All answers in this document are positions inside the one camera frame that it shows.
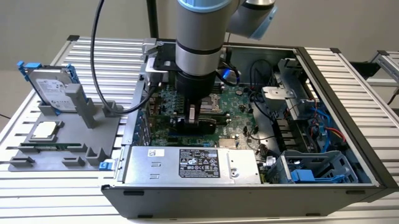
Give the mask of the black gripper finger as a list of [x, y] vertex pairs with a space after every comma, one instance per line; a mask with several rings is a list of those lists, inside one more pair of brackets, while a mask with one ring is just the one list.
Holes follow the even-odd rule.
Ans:
[[187, 123], [191, 125], [199, 124], [200, 104], [191, 104], [187, 112]]

